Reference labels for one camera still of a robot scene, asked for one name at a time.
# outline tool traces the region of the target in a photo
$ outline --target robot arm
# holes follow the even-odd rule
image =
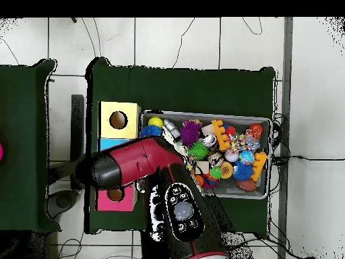
[[[151,192],[161,198],[164,243],[170,259],[227,256],[210,210],[183,158],[161,137],[140,138],[103,150],[76,168],[82,183],[112,190],[157,174]]]

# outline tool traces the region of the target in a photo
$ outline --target pink wooden block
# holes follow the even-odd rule
[[[137,190],[134,184],[125,188],[125,195],[120,202],[113,202],[109,199],[106,190],[98,191],[98,210],[113,210],[117,212],[131,212],[137,202]]]

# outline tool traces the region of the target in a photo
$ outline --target gray plastic bin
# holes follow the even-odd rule
[[[221,179],[216,186],[213,187],[214,193],[218,197],[223,198],[246,198],[261,200],[268,195],[270,189],[270,161],[272,154],[272,136],[273,136],[273,123],[268,118],[261,117],[241,117],[241,116],[231,116],[231,115],[215,115],[215,114],[203,114],[203,113],[183,113],[183,112],[173,112],[173,111],[161,111],[162,113],[157,113],[157,111],[143,111],[140,115],[141,127],[147,126],[148,121],[151,117],[157,116],[161,120],[169,119],[177,127],[178,130],[182,128],[182,123],[184,120],[198,119],[202,122],[203,126],[211,124],[213,119],[221,119],[224,123],[227,123],[235,127],[236,131],[240,134],[244,134],[248,127],[253,123],[261,124],[263,128],[262,135],[260,137],[260,149],[259,151],[264,151],[268,159],[263,167],[263,171],[257,181],[257,189],[254,192],[245,192],[236,187],[234,179],[230,177],[229,179]],[[201,194],[211,194],[213,195],[212,189],[203,188]]]

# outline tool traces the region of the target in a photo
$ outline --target green cloth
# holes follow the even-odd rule
[[[55,61],[0,66],[0,229],[54,231],[44,210],[47,183],[44,89]]]
[[[101,57],[91,62],[88,71],[92,150],[96,150],[99,101],[137,103],[142,110],[272,117],[275,71],[271,67],[262,71],[112,67]],[[266,236],[268,199],[222,198],[221,201],[235,231]],[[141,200],[133,212],[100,212],[95,211],[93,205],[94,192],[91,192],[92,231],[144,229]]]

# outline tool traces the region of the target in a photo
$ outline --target yellow ball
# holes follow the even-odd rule
[[[155,116],[148,121],[148,125],[155,125],[155,126],[158,126],[159,128],[162,128],[163,121],[161,120],[161,118]]]

